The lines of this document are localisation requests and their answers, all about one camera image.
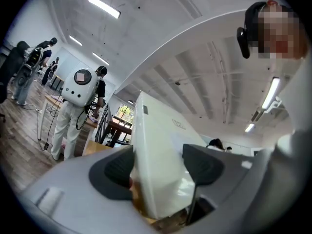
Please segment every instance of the floor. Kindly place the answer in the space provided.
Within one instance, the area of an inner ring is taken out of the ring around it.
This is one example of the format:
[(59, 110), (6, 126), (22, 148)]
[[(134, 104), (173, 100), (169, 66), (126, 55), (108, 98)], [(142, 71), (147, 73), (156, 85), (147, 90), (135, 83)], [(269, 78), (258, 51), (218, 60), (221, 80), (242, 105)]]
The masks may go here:
[[(5, 123), (0, 119), (0, 166), (16, 193), (57, 164), (50, 155), (57, 117), (51, 126), (48, 139), (49, 147), (46, 151), (41, 150), (37, 139), (37, 116), (39, 115), (34, 109), (43, 107), (45, 95), (58, 96), (59, 92), (50, 89), (48, 84), (43, 88), (39, 82), (34, 81), (27, 97), (27, 103), (34, 106), (27, 105), (24, 108), (18, 106), (15, 101), (11, 100), (11, 94), (8, 94), (8, 99), (0, 104), (0, 113), (6, 115)], [(42, 148), (46, 143), (52, 119), (50, 113), (45, 114), (40, 142)], [(82, 153), (87, 136), (88, 130), (82, 129), (75, 153)], [(61, 162), (62, 159), (63, 156), (60, 156), (58, 162)]]

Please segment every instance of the headphones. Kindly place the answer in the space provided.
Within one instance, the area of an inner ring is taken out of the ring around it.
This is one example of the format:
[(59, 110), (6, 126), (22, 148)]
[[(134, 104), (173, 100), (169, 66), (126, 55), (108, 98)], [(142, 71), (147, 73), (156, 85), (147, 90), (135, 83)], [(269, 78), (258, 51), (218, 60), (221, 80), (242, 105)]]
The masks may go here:
[(250, 57), (248, 43), (253, 40), (258, 41), (258, 13), (266, 5), (266, 2), (256, 2), (245, 12), (245, 27), (239, 27), (236, 38), (245, 59)]

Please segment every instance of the window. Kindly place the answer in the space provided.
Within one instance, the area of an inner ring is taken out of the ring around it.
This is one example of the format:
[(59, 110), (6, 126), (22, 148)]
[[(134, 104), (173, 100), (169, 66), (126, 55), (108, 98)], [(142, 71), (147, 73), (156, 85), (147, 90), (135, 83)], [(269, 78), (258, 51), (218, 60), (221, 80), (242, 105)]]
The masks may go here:
[(120, 105), (115, 116), (120, 119), (119, 122), (124, 122), (125, 125), (131, 126), (132, 121), (133, 121), (134, 111), (130, 109), (129, 107), (122, 104)]
[[(121, 104), (117, 113), (113, 117), (113, 121), (121, 126), (132, 129), (133, 116), (134, 111), (131, 108)], [(118, 140), (130, 143), (131, 135), (122, 133)]]

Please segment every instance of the light fixture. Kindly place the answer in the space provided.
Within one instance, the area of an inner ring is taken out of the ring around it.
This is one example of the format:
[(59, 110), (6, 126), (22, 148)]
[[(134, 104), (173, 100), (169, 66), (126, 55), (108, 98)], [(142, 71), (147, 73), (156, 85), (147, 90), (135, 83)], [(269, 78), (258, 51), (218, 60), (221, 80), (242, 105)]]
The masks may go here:
[(78, 43), (80, 46), (82, 46), (82, 43), (78, 40), (76, 40), (75, 38), (73, 38), (72, 36), (69, 36), (69, 38), (73, 41), (75, 41), (76, 43)]
[(246, 128), (245, 132), (248, 133), (254, 127), (253, 123), (250, 123), (249, 126)]
[(93, 3), (97, 7), (100, 7), (102, 10), (105, 10), (107, 13), (111, 14), (114, 18), (120, 17), (120, 11), (112, 8), (111, 6), (107, 5), (106, 3), (100, 0), (89, 0), (90, 3)]
[(272, 80), (272, 83), (271, 83), (271, 87), (270, 87), (270, 90), (268, 92), (268, 95), (267, 97), (265, 98), (264, 100), (264, 103), (262, 104), (262, 108), (263, 109), (267, 109), (270, 105), (270, 102), (272, 101), (272, 98), (274, 97), (275, 95), (275, 92), (278, 88), (278, 85), (279, 85), (279, 82), (280, 82), (280, 78), (278, 77), (274, 77), (273, 80)]
[(92, 55), (94, 55), (95, 57), (99, 58), (101, 61), (103, 61), (107, 66), (109, 66), (109, 63), (104, 60), (103, 58), (99, 57), (96, 53), (92, 52)]

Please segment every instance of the white structure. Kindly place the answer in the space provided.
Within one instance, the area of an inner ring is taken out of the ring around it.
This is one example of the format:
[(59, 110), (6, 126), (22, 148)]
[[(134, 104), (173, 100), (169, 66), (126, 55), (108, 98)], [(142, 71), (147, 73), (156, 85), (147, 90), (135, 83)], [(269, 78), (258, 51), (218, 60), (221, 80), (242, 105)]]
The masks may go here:
[(161, 219), (189, 206), (195, 184), (183, 163), (183, 144), (205, 147), (206, 143), (188, 121), (142, 92), (131, 144), (136, 155), (132, 178), (140, 183), (149, 217)]

